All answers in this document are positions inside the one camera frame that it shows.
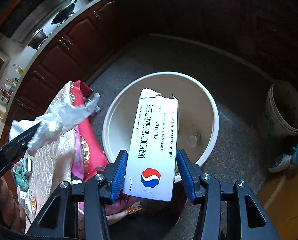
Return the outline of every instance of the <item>cabinet handle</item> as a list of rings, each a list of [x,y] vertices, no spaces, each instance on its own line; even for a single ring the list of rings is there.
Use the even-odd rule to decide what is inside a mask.
[[[21,106],[21,107],[27,109],[27,110],[29,109],[25,104],[22,104],[22,103],[20,103],[20,102],[17,102],[17,104],[18,104],[19,106]]]
[[[94,13],[94,15],[95,15],[95,17],[96,17],[97,19],[101,20],[100,15],[99,15],[96,11],[93,11],[93,13]]]
[[[65,47],[67,50],[69,50],[69,47],[67,46],[67,44],[64,41],[59,40],[59,42],[63,47]]]
[[[69,41],[68,39],[66,39],[65,37],[62,37],[61,38],[66,44],[69,44],[69,45],[73,45],[73,43],[71,41]]]
[[[34,74],[35,74],[36,76],[38,76],[39,78],[45,80],[44,76],[42,76],[39,72],[34,71]]]

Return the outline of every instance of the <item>metal bolt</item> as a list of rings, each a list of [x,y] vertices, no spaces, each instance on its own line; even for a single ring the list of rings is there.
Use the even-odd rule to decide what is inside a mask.
[[[64,181],[64,182],[60,183],[61,188],[66,188],[67,186],[69,186],[69,183],[67,181]]]
[[[94,177],[96,180],[102,180],[104,178],[104,175],[100,173],[100,174],[95,175]]]
[[[237,181],[237,184],[238,184],[239,187],[246,186],[246,183],[243,180],[241,180],[241,179]]]
[[[208,174],[208,173],[204,173],[204,174],[202,174],[201,177],[202,177],[203,179],[206,179],[206,180],[208,180],[208,179],[211,178],[210,174]]]

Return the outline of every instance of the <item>yellow wooden surface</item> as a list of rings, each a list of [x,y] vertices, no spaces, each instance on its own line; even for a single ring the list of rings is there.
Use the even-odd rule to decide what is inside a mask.
[[[275,174],[264,184],[257,197],[266,207],[281,240],[297,240],[298,169]]]

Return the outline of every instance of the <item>blue gripper pad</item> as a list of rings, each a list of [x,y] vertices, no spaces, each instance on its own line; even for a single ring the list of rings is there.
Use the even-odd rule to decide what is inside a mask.
[[[116,174],[113,177],[111,185],[110,200],[112,203],[119,197],[121,188],[123,187],[125,170],[127,168],[128,153],[126,150],[121,150],[115,161],[117,164]]]
[[[187,198],[194,202],[196,200],[194,181],[187,166],[192,164],[184,150],[179,150],[177,152],[176,160]]]

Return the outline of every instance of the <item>white bucket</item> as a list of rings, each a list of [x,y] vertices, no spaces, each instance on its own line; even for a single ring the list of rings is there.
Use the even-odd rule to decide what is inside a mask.
[[[272,84],[258,124],[264,138],[282,139],[289,135],[297,135],[298,91],[285,81]]]
[[[122,90],[111,104],[103,124],[103,147],[109,162],[119,151],[129,152],[135,115],[142,89],[150,88],[163,97],[174,95],[179,103],[178,149],[184,149],[193,163],[202,166],[215,146],[219,116],[208,90],[194,78],[177,72],[158,72],[137,79]],[[194,133],[202,143],[191,148],[187,141]],[[176,175],[175,183],[181,181]]]

